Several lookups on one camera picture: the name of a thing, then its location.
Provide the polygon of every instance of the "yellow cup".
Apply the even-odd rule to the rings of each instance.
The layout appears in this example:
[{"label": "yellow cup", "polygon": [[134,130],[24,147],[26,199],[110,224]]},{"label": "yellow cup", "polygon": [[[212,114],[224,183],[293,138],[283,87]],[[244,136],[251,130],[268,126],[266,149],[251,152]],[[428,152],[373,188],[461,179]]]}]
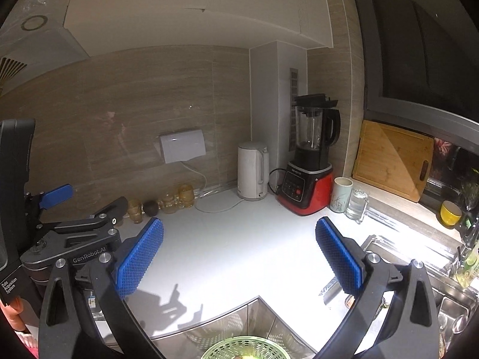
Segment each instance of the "yellow cup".
[{"label": "yellow cup", "polygon": [[446,225],[456,225],[462,216],[461,208],[451,201],[444,201],[441,205],[441,219]]}]

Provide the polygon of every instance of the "wall vent grille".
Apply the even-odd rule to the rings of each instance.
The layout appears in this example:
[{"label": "wall vent grille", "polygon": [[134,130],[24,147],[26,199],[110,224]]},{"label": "wall vent grille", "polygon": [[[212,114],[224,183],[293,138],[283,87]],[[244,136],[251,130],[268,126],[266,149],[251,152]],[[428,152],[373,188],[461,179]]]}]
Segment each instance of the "wall vent grille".
[{"label": "wall vent grille", "polygon": [[15,59],[6,57],[0,59],[0,95],[3,84],[26,67],[25,63],[15,61]]},{"label": "wall vent grille", "polygon": [[290,109],[290,127],[289,127],[289,152],[294,151],[296,148],[296,114],[294,101],[298,96],[298,69],[289,69],[289,97],[291,99]]}]

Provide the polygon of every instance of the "brown ball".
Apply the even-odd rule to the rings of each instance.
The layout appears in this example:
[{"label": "brown ball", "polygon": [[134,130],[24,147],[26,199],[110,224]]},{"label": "brown ball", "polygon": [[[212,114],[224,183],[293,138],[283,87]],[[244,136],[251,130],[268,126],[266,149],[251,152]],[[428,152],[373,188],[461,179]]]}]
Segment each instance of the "brown ball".
[{"label": "brown ball", "polygon": [[143,211],[148,217],[156,216],[159,211],[158,203],[156,201],[146,201],[143,203]]}]

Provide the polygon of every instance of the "cabinet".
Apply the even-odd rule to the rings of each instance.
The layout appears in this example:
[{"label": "cabinet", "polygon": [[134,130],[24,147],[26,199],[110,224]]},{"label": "cabinet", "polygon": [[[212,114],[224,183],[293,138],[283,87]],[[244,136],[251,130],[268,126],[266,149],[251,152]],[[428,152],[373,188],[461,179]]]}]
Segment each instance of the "cabinet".
[{"label": "cabinet", "polygon": [[88,55],[172,44],[332,47],[326,0],[70,0],[67,28]]}]

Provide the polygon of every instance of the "drinking glass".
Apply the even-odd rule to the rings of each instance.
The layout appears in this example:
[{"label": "drinking glass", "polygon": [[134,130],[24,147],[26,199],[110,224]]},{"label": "drinking glass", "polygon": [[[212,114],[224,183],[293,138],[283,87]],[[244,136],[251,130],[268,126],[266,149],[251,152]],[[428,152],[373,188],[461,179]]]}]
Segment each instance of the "drinking glass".
[{"label": "drinking glass", "polygon": [[368,197],[365,191],[354,189],[349,198],[348,207],[346,208],[346,216],[358,224],[361,224],[369,203]]},{"label": "drinking glass", "polygon": [[165,194],[161,197],[161,210],[165,213],[174,213],[178,210],[174,194]]},{"label": "drinking glass", "polygon": [[462,183],[461,189],[466,210],[470,211],[471,209],[474,209],[479,200],[479,185],[474,181],[467,180]]},{"label": "drinking glass", "polygon": [[130,219],[135,224],[140,224],[143,221],[143,212],[141,210],[141,202],[138,200],[129,200],[128,201],[128,214]]},{"label": "drinking glass", "polygon": [[195,203],[195,193],[193,192],[193,186],[191,185],[181,185],[178,188],[178,197],[180,199],[180,204],[184,208],[190,208]]}]

